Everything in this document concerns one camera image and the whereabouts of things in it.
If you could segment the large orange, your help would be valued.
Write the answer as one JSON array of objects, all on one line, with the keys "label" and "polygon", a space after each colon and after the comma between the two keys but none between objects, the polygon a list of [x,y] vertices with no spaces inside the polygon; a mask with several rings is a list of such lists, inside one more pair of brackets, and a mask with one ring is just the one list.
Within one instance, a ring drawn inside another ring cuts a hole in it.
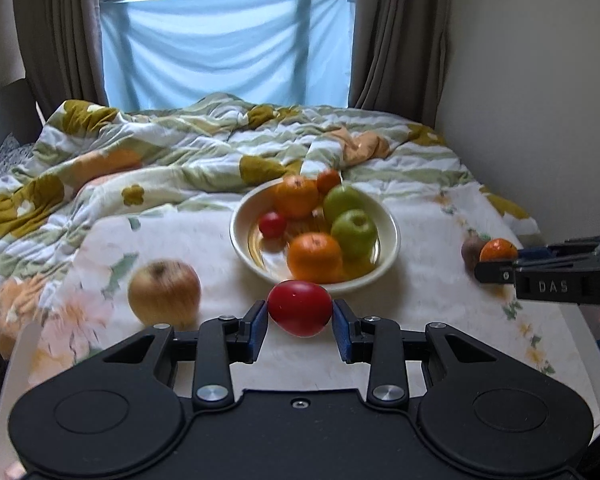
[{"label": "large orange", "polygon": [[343,279],[343,255],[338,242],[322,232],[296,236],[288,245],[287,266],[296,280],[332,284]]}]

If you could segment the white floral tablecloth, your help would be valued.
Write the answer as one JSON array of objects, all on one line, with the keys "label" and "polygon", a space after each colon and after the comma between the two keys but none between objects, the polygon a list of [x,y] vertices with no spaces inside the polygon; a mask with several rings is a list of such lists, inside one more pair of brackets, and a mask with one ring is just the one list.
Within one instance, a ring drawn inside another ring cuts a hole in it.
[{"label": "white floral tablecloth", "polygon": [[[432,321],[451,324],[594,403],[569,314],[556,304],[521,301],[508,285],[478,283],[460,255],[464,240],[475,234],[467,225],[475,219],[478,200],[460,193],[454,202],[457,216],[446,214],[431,196],[391,202],[386,208],[401,237],[396,262],[373,284],[329,295],[347,300],[358,315],[392,318],[408,330]],[[167,212],[143,217],[137,226],[118,214],[97,220],[50,297],[28,385],[42,384],[145,327],[130,308],[128,286],[150,262],[180,260],[194,268],[201,284],[194,327],[242,313],[262,298],[266,286],[277,284],[259,278],[237,257],[230,242],[232,215],[207,209]],[[257,370],[241,370],[237,387],[327,389],[359,386],[363,378],[362,366],[346,370],[337,362],[323,331],[301,338],[275,323]]]}]

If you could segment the light blue window cloth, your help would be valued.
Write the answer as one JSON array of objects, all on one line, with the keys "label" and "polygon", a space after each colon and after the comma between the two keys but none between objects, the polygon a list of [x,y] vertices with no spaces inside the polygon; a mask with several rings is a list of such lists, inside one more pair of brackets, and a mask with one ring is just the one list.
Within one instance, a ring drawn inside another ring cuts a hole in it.
[{"label": "light blue window cloth", "polygon": [[126,112],[213,92],[347,105],[355,0],[123,0],[100,7],[105,87]]}]

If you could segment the small mandarin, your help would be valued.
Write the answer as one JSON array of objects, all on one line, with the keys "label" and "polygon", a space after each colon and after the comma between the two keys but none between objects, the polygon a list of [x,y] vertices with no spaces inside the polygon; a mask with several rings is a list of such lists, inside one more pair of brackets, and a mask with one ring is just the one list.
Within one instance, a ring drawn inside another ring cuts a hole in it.
[{"label": "small mandarin", "polygon": [[340,173],[335,169],[326,169],[316,178],[316,187],[321,195],[326,196],[330,190],[341,184]]},{"label": "small mandarin", "polygon": [[513,261],[518,258],[517,247],[505,238],[494,238],[483,245],[480,250],[479,261],[488,262],[496,260]]}]

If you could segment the brown curtain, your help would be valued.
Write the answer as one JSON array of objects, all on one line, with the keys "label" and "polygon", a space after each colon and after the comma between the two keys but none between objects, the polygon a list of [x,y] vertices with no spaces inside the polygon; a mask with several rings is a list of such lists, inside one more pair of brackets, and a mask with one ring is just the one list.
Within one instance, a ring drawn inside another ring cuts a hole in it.
[{"label": "brown curtain", "polygon": [[356,0],[350,107],[433,126],[450,0]]},{"label": "brown curtain", "polygon": [[26,78],[44,117],[68,100],[106,105],[99,0],[12,0]]}]

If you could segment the right brown curtain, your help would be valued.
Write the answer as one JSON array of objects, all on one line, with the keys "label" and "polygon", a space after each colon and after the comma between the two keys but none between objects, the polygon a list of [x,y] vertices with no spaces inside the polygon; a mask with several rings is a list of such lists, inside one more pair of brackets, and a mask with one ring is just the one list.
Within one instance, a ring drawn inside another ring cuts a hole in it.
[{"label": "right brown curtain", "polygon": [[350,107],[433,126],[450,0],[356,0]]}]

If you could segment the left brown curtain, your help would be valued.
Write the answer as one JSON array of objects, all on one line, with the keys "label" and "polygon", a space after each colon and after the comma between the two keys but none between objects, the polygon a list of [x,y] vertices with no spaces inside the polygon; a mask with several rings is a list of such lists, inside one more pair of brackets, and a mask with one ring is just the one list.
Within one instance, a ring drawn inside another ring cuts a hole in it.
[{"label": "left brown curtain", "polygon": [[99,0],[12,0],[26,78],[44,117],[68,100],[106,105]]}]

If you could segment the small green apple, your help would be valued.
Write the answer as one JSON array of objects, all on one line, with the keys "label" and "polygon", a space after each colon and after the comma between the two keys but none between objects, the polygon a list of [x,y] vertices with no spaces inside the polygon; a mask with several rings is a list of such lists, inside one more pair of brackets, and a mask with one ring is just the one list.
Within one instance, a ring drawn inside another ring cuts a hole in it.
[{"label": "small green apple", "polygon": [[340,214],[363,207],[362,195],[353,186],[345,184],[332,188],[323,200],[323,214],[329,224],[333,224]]}]

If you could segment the grey bed headboard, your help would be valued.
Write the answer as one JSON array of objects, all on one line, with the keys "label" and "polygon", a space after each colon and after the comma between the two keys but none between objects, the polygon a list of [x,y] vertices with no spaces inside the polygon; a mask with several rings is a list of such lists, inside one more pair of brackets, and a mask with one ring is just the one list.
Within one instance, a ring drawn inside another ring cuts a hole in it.
[{"label": "grey bed headboard", "polygon": [[20,144],[38,140],[42,120],[26,78],[0,90],[0,146],[12,134]]}]

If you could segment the yellow red apple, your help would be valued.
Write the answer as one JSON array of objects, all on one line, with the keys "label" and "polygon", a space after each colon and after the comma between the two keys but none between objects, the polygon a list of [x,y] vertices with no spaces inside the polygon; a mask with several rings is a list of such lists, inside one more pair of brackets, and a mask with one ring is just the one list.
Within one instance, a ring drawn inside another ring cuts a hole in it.
[{"label": "yellow red apple", "polygon": [[194,268],[180,260],[157,260],[139,268],[128,286],[128,301],[145,326],[169,324],[188,330],[197,323],[201,284]]}]

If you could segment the brown kiwi with sticker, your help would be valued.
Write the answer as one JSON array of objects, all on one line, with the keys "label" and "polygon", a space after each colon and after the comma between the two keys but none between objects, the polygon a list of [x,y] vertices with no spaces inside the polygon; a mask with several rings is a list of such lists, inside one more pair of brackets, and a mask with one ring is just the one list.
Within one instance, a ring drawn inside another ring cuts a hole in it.
[{"label": "brown kiwi with sticker", "polygon": [[477,234],[469,235],[460,248],[460,255],[463,258],[465,269],[472,273],[475,271],[477,263],[480,261],[482,248],[486,244],[481,236]]}]

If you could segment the red tomato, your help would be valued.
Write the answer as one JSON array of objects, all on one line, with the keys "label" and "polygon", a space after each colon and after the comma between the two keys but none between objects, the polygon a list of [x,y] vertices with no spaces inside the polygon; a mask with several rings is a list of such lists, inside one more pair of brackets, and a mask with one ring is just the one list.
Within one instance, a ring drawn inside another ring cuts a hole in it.
[{"label": "red tomato", "polygon": [[282,238],[287,227],[287,220],[276,211],[262,214],[258,222],[258,229],[266,240]]},{"label": "red tomato", "polygon": [[288,334],[309,338],[332,318],[332,297],[322,286],[304,281],[284,281],[274,286],[266,307],[272,320]]}]

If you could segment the cream ceramic bowl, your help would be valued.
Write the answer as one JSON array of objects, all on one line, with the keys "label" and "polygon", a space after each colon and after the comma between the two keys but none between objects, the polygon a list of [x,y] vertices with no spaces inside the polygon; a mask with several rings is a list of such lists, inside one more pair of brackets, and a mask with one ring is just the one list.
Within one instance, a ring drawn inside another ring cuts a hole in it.
[{"label": "cream ceramic bowl", "polygon": [[332,226],[317,207],[308,218],[288,220],[275,209],[280,179],[250,191],[230,218],[230,242],[240,261],[276,285],[293,278],[317,278],[340,296],[377,282],[393,266],[400,231],[388,209],[359,192],[360,213],[332,237]]}]

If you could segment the patterned grey pillow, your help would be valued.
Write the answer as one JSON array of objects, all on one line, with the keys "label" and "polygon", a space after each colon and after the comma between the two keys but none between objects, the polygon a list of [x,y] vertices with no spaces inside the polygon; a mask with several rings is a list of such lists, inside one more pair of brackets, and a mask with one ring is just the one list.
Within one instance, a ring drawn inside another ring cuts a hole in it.
[{"label": "patterned grey pillow", "polygon": [[0,146],[0,178],[15,166],[26,162],[32,154],[33,147],[33,143],[21,144],[12,133],[9,133]]}]

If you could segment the large green apple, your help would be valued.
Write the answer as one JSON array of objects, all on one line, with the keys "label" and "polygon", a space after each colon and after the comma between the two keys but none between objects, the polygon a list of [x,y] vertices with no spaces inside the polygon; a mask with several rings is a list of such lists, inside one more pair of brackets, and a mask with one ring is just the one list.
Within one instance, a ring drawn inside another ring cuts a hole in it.
[{"label": "large green apple", "polygon": [[343,255],[348,259],[367,257],[375,246],[378,232],[375,222],[363,209],[350,209],[340,214],[330,230]]}]

